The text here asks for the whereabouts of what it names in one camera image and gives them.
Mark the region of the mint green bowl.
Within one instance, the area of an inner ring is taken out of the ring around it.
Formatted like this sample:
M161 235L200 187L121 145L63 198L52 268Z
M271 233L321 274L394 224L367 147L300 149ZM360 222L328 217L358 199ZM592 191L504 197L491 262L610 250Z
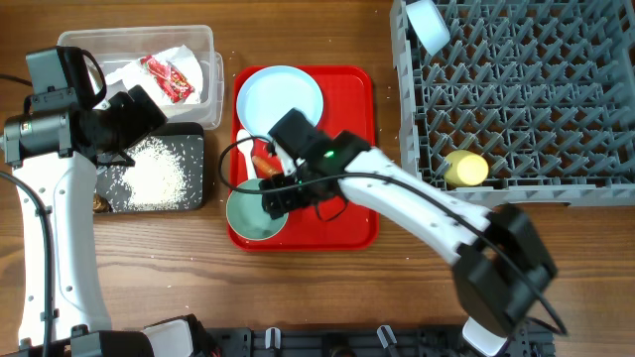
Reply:
M263 207L263 195L233 190L227 199L226 218L240 237L250 241L268 240L280 233L289 214L273 218Z

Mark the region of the pile of white rice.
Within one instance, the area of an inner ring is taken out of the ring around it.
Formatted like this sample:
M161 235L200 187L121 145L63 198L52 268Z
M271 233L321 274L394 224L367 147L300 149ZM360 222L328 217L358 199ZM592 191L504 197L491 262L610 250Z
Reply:
M130 191L126 208L131 210L177 209L187 193L181 157L158 138L145 139L130 152L135 166L121 175Z

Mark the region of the brown food scrap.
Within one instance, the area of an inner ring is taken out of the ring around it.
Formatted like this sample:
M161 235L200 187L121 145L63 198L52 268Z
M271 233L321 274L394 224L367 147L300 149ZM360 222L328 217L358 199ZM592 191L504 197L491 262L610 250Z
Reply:
M95 194L93 196L93 212L94 213L108 213L112 211L112 207L106 198Z

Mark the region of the red candy wrapper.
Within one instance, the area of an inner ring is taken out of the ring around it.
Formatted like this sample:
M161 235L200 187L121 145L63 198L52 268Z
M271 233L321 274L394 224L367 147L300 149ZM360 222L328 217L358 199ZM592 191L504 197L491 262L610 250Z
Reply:
M140 59L140 65L153 77L173 104L186 100L194 93L194 87L173 64L161 62L153 56L145 56Z

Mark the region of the white paper napkin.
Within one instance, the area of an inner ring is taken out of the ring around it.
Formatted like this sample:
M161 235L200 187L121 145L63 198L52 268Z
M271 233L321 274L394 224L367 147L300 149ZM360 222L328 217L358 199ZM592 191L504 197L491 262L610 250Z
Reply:
M186 46L134 59L107 73L105 82L126 89L139 85L158 106L200 104L204 85L199 61Z

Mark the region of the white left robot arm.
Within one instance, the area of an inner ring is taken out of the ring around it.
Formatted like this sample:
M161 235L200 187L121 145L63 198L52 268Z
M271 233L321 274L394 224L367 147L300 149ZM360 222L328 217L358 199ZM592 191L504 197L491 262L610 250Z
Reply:
M26 57L33 92L1 134L6 170L21 200L26 295L21 356L209 356L213 338L195 316L116 331L98 279L93 197L99 156L131 166L127 150L165 125L141 87L95 88L94 56L77 47Z

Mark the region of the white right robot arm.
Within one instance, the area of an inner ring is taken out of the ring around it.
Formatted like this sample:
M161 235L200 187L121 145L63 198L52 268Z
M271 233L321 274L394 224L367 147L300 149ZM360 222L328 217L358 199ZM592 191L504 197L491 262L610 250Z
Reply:
M291 173L265 179L262 205L278 218L337 196L373 210L430 246L451 269L468 315L463 340L481 356L497 356L530 309L541 304L553 324L567 329L544 296L557 266L526 212L506 203L497 210L469 203L414 178L365 139L319 130L297 109L270 126L275 153L290 158Z

